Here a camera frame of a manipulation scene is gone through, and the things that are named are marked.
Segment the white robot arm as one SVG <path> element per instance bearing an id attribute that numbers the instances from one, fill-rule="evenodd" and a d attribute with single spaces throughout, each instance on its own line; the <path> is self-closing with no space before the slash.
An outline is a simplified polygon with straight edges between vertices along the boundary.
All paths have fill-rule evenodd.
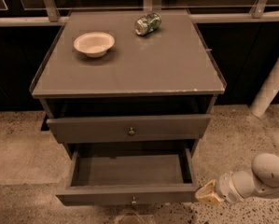
<path id="1" fill-rule="evenodd" d="M 208 205 L 242 203 L 251 197 L 279 198 L 279 156 L 259 154 L 251 161 L 250 167 L 225 173 L 195 193 L 199 203 Z"/>

